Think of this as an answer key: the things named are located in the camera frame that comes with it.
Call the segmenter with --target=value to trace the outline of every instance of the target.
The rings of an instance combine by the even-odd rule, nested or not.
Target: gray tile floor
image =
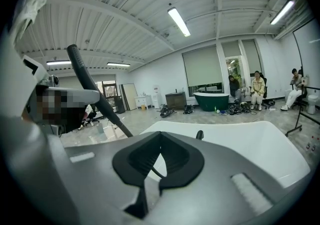
[[[125,113],[120,114],[119,117],[133,135],[140,134],[145,129],[161,120],[195,124],[237,124],[255,121],[269,121],[285,134],[288,130],[295,127],[299,112],[298,107],[296,107],[294,110],[291,109],[289,111],[280,111],[281,106],[284,104],[284,100],[278,100],[275,104],[276,110],[256,110],[256,115],[245,113],[239,115],[221,115],[213,112],[205,112],[197,107],[195,109],[195,113],[183,114],[183,111],[178,110],[177,113],[174,113],[167,118],[161,118],[160,113],[154,108],[144,111],[141,109],[126,111]],[[315,115],[310,116],[320,121],[319,111],[317,111]],[[115,140],[113,131],[109,125],[111,123],[108,123],[107,119],[100,121],[100,125],[103,128],[104,133],[101,134],[98,132],[97,124],[98,123],[95,122],[94,127],[88,125],[82,130],[74,130],[67,134],[63,134],[61,136],[63,145],[65,147],[72,147],[98,144]],[[288,138],[303,155],[310,168],[314,169],[320,159],[320,140],[317,140],[317,138],[320,138],[319,125],[304,116],[300,117],[299,125],[302,125],[302,131],[294,131],[289,134]],[[115,129],[115,131],[119,136],[119,139],[123,139],[125,137],[125,135],[123,135],[119,129]],[[306,148],[308,143],[311,145],[309,149]],[[315,151],[312,151],[312,147],[314,145],[316,146]]]

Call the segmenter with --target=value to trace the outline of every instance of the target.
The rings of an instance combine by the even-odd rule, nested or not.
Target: freestanding bathtub
[[[215,111],[215,107],[220,111],[228,109],[229,94],[227,93],[194,92],[193,95],[204,111]]]

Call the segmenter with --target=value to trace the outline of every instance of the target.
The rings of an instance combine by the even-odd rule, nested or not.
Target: window
[[[242,41],[246,58],[248,60],[250,77],[255,76],[255,71],[262,72],[258,50],[254,40]]]
[[[241,55],[238,41],[222,43],[228,75],[239,81],[239,87],[246,87],[243,67],[244,57]]]
[[[182,57],[190,97],[202,87],[217,86],[223,92],[221,66],[215,46],[186,52]]]
[[[102,95],[109,102],[111,107],[115,106],[115,96],[118,96],[117,84],[115,80],[95,82]]]

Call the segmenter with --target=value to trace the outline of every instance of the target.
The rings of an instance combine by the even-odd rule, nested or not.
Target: ceiling light fixture
[[[65,65],[65,64],[71,64],[70,60],[53,60],[53,61],[47,61],[46,64],[48,66],[51,65]]]
[[[295,4],[293,1],[288,1],[284,7],[278,12],[275,18],[270,22],[271,25],[276,24],[288,11],[289,9]]]
[[[130,67],[130,64],[125,63],[115,63],[115,62],[108,62],[107,65],[109,66],[122,66],[122,67]]]
[[[175,21],[175,23],[178,25],[182,33],[185,37],[189,37],[191,34],[184,22],[184,20],[181,18],[180,14],[178,13],[177,9],[175,7],[168,10],[168,14],[172,17],[172,19]]]

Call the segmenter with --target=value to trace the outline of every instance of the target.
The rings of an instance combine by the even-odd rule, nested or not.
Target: white toilet
[[[317,95],[309,95],[308,96],[308,109],[306,112],[308,112],[309,114],[314,114],[316,112],[316,103],[319,99],[319,96]]]

